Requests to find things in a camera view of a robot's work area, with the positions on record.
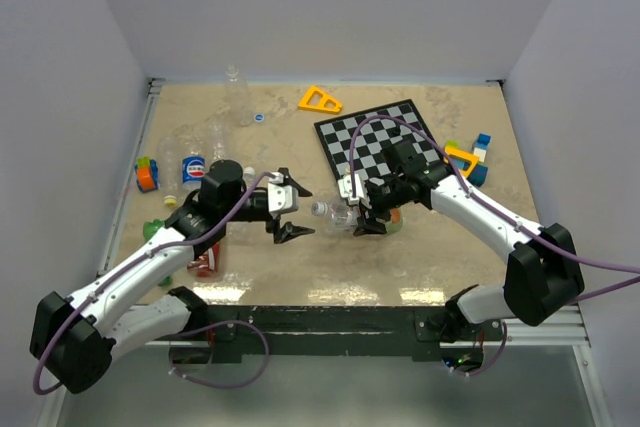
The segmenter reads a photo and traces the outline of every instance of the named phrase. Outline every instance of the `table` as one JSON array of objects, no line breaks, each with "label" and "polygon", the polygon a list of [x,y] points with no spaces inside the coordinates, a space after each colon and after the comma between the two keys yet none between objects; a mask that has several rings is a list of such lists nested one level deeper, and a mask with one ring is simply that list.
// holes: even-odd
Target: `table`
[{"label": "table", "polygon": [[[454,139],[470,148],[480,132],[492,136],[482,190],[507,208],[532,220],[536,212],[498,86],[331,85],[320,86],[344,104],[342,114],[411,98],[443,144]],[[448,218],[421,205],[403,207],[404,226],[389,236],[328,235],[324,220],[313,217],[312,202],[329,199],[336,184],[313,123],[331,114],[300,111],[308,85],[253,85],[252,101],[263,123],[232,130],[235,160],[260,172],[289,167],[292,176],[314,193],[285,220],[316,229],[316,234],[273,245],[263,224],[247,225],[245,238],[222,242],[220,278],[196,281],[186,269],[173,285],[186,285],[212,304],[282,305],[441,305],[472,284],[504,279],[505,267],[482,242]],[[155,157],[158,139],[189,126],[202,135],[211,118],[226,119],[229,108],[221,84],[170,84],[162,88],[144,154]],[[130,188],[117,246],[120,262],[143,242],[142,224],[164,219],[170,211],[158,192]],[[154,287],[140,301],[157,300],[171,287]]]}]

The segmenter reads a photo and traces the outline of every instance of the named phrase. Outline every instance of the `wall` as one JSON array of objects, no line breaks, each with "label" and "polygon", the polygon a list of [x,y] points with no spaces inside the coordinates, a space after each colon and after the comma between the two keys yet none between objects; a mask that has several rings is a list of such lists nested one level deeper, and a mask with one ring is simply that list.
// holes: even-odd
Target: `wall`
[{"label": "wall", "polygon": [[105,0],[0,0],[0,425],[33,425],[38,301],[95,275],[144,76]]},{"label": "wall", "polygon": [[[506,83],[538,212],[583,255],[640,265],[640,2],[553,0]],[[627,278],[583,268],[588,289]],[[617,425],[638,425],[637,286],[583,302]]]},{"label": "wall", "polygon": [[143,70],[261,80],[505,78],[550,0],[107,0]]}]

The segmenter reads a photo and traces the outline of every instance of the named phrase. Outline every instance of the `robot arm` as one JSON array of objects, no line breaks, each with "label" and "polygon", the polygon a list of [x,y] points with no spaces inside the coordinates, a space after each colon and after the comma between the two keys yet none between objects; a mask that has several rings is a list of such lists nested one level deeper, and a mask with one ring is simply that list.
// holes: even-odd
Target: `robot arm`
[{"label": "robot arm", "polygon": [[130,308],[160,280],[221,240],[226,228],[217,226],[232,210],[235,214],[230,221],[265,222],[276,244],[313,233],[290,222],[280,225],[281,215],[297,211],[298,197],[309,197],[311,192],[298,185],[286,168],[268,176],[266,189],[249,193],[239,164],[214,163],[200,191],[192,193],[137,252],[66,298],[52,292],[42,299],[36,310],[31,353],[40,359],[54,335],[75,316],[45,356],[44,365],[70,392],[78,393],[127,352],[189,325],[202,324],[206,304],[184,287],[148,306]]},{"label": "robot arm", "polygon": [[520,230],[539,233],[550,243],[575,253],[567,229],[559,224],[545,228],[521,218],[473,189],[474,197],[512,223],[505,221],[465,192],[451,166],[443,161],[427,165],[411,142],[390,145],[383,149],[383,155],[392,174],[384,177],[382,185],[362,182],[357,174],[355,189],[350,174],[338,181],[342,198],[359,207],[361,215],[354,235],[385,233],[384,221],[389,219],[391,208],[419,202],[464,226],[507,266],[504,284],[473,286],[447,302],[445,337],[449,332],[454,339],[456,332],[469,324],[497,318],[517,317],[528,325],[539,325],[584,290],[577,262],[550,251]]}]

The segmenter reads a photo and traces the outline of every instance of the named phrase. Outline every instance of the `yellow triangular object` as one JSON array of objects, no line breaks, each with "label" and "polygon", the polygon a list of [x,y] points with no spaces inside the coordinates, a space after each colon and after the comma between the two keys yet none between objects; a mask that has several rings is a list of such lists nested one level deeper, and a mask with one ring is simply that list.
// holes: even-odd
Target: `yellow triangular object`
[{"label": "yellow triangular object", "polygon": [[[320,100],[315,105],[309,105],[309,101],[316,94],[321,96]],[[309,90],[307,90],[307,93],[304,94],[302,99],[300,99],[298,108],[301,110],[311,110],[312,112],[322,112],[325,114],[339,114],[342,110],[342,102],[338,102],[335,97],[330,96],[324,90],[320,90],[315,85],[312,85],[309,87]]]}]

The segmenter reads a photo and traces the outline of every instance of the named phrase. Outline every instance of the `metal frame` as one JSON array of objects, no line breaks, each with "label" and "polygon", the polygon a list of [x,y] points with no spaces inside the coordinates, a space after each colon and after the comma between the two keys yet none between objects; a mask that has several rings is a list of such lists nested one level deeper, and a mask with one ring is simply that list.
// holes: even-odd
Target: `metal frame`
[{"label": "metal frame", "polygon": [[[137,142],[134,146],[128,164],[129,172],[125,177],[120,190],[121,196],[111,223],[109,240],[101,258],[101,267],[98,271],[98,275],[104,274],[109,270],[115,257],[114,254],[120,242],[122,228],[124,227],[125,213],[129,208],[129,189],[134,185],[133,165],[141,151],[144,149],[153,116],[155,114],[158,97],[164,83],[164,79],[151,79],[149,82],[149,95],[145,105],[143,120],[138,131]],[[572,346],[595,425],[597,427],[608,427],[613,425],[605,401],[604,391],[593,366],[588,335],[584,327],[582,315],[577,306],[562,308],[556,314],[547,319],[541,327],[529,327],[515,319],[510,319],[506,322],[509,327],[507,343],[509,346]],[[499,325],[494,325],[492,327],[499,329]],[[485,342],[485,345],[497,346],[499,343],[499,341],[492,340]],[[206,341],[160,340],[149,342],[146,345],[148,347],[161,348],[199,348],[206,347],[208,344]],[[442,348],[470,347],[471,342],[455,342],[453,344],[442,344],[441,346]],[[60,420],[63,420],[64,400],[66,394],[67,390],[63,387],[54,394],[45,398],[37,424],[38,427],[56,426]]]}]

